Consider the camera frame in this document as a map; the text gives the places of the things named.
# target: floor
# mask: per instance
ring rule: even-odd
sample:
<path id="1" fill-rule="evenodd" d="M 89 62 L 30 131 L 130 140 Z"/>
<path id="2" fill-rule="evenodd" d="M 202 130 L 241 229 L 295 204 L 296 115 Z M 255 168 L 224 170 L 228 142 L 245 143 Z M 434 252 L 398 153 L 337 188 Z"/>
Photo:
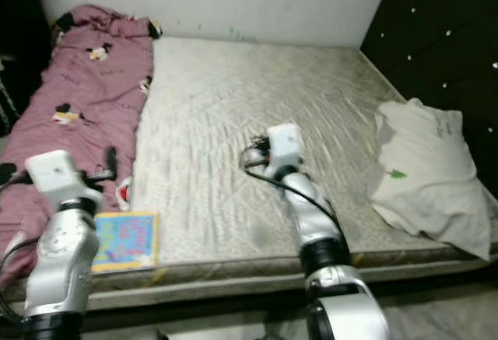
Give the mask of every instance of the floor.
<path id="1" fill-rule="evenodd" d="M 494 282 L 448 288 L 381 294 L 379 302 L 394 340 L 498 340 L 498 285 Z M 84 340 L 140 337 L 153 328 L 170 340 L 303 340 L 307 339 L 302 313 L 264 311 L 169 321 L 154 326 L 84 334 Z"/>

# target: white pillow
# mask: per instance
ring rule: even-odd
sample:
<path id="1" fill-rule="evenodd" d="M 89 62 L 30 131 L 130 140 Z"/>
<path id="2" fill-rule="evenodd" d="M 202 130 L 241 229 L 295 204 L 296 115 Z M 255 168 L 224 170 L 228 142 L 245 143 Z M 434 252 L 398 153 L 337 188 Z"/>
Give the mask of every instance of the white pillow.
<path id="1" fill-rule="evenodd" d="M 368 186 L 375 210 L 393 227 L 489 260 L 491 209 L 461 112 L 390 101 L 379 106 L 376 122 L 380 166 Z"/>

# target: bed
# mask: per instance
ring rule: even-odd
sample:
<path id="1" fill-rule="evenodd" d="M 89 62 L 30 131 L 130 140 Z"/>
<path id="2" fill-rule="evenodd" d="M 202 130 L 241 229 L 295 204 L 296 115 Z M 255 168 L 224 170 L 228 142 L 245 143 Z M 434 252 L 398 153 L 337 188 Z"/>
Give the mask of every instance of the bed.
<path id="1" fill-rule="evenodd" d="M 369 205 L 374 111 L 402 97 L 360 51 L 170 37 L 153 46 L 132 208 L 160 213 L 160 260 L 150 270 L 94 275 L 91 310 L 300 288 L 277 192 L 237 168 L 251 136 L 289 121 L 302 129 L 305 167 L 333 201 L 367 281 L 488 263 L 395 230 Z M 495 260 L 498 221 L 492 224 Z M 23 292 L 20 282 L 12 299 Z"/>

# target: book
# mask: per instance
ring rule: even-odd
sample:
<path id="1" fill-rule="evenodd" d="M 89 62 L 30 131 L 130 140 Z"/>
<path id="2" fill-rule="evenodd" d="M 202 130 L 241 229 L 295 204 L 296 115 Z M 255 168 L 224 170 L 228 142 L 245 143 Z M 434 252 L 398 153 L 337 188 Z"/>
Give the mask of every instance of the book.
<path id="1" fill-rule="evenodd" d="M 100 213 L 95 223 L 100 246 L 92 272 L 122 272 L 156 265 L 158 213 Z"/>

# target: cartoon print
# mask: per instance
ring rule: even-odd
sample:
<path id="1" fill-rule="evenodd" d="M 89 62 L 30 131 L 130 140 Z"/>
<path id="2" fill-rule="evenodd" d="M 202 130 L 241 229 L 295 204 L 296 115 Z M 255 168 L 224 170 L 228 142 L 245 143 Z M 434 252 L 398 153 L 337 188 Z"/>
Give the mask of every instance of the cartoon print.
<path id="1" fill-rule="evenodd" d="M 112 48 L 112 44 L 104 43 L 102 47 L 98 48 L 87 48 L 86 52 L 89 52 L 90 60 L 105 60 L 109 50 Z"/>
<path id="2" fill-rule="evenodd" d="M 154 19 L 149 19 L 149 36 L 152 39 L 157 39 L 161 35 L 163 35 L 163 30 L 161 29 L 161 25 Z"/>
<path id="3" fill-rule="evenodd" d="M 139 90 L 144 93 L 145 96 L 149 95 L 150 83 L 153 81 L 153 78 L 148 75 L 147 78 L 143 79 L 139 83 Z"/>
<path id="4" fill-rule="evenodd" d="M 116 200 L 121 211 L 130 210 L 131 185 L 132 177 L 127 177 L 116 187 Z"/>
<path id="5" fill-rule="evenodd" d="M 0 163 L 0 186 L 7 184 L 17 173 L 14 163 Z"/>
<path id="6" fill-rule="evenodd" d="M 65 13 L 55 22 L 55 25 L 61 29 L 61 31 L 66 32 L 74 26 L 75 20 L 70 12 Z"/>
<path id="7" fill-rule="evenodd" d="M 52 116 L 52 121 L 58 122 L 59 124 L 68 124 L 71 121 L 80 118 L 80 114 L 72 113 L 71 104 L 65 103 L 55 107 L 55 113 Z"/>
<path id="8" fill-rule="evenodd" d="M 63 31 L 59 31 L 59 34 L 57 35 L 57 39 L 55 40 L 55 44 L 59 44 L 62 42 L 62 38 L 64 37 L 64 32 Z"/>

